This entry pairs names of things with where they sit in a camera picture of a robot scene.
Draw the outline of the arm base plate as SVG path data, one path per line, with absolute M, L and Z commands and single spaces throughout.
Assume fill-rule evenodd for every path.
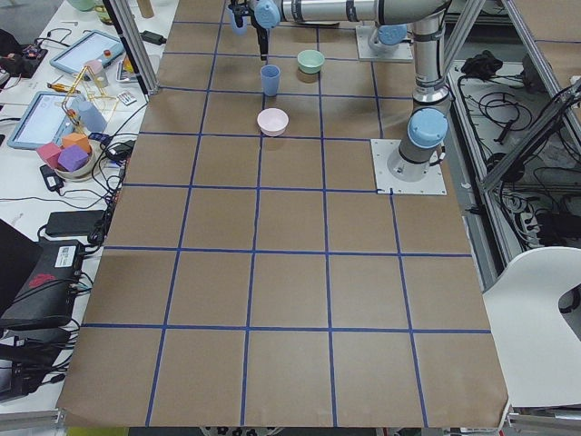
M 358 25 L 356 42 L 360 61 L 411 63 L 413 60 L 406 24 Z
M 401 195 L 446 195 L 438 155 L 425 163 L 410 163 L 399 153 L 400 140 L 371 139 L 376 192 Z

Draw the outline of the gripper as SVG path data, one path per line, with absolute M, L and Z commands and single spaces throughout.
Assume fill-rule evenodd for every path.
M 268 43 L 269 43 L 269 36 L 268 30 L 261 27 L 260 25 L 254 26 L 256 33 L 257 33 L 257 40 L 260 49 L 260 59 L 262 61 L 268 60 Z
M 252 16 L 252 9 L 248 0 L 231 0 L 228 8 L 230 9 L 235 21 L 242 21 L 245 17 Z

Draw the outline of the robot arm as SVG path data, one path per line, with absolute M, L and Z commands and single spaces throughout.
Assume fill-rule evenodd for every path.
M 368 46 L 378 51 L 404 42 L 410 18 L 389 18 L 386 1 L 231 1 L 228 4 L 231 28 L 237 35 L 252 26 L 260 51 L 268 53 L 268 32 L 282 22 L 315 25 L 329 22 L 361 22 L 372 20 L 366 29 Z
M 411 182 L 438 163 L 435 152 L 448 131 L 444 34 L 449 6 L 449 1 L 246 1 L 243 9 L 257 31 L 261 58 L 268 53 L 267 32 L 282 22 L 356 23 L 359 59 L 387 57 L 383 66 L 392 73 L 403 71 L 397 51 L 410 39 L 412 112 L 407 133 L 391 152 L 388 166 L 395 177 Z

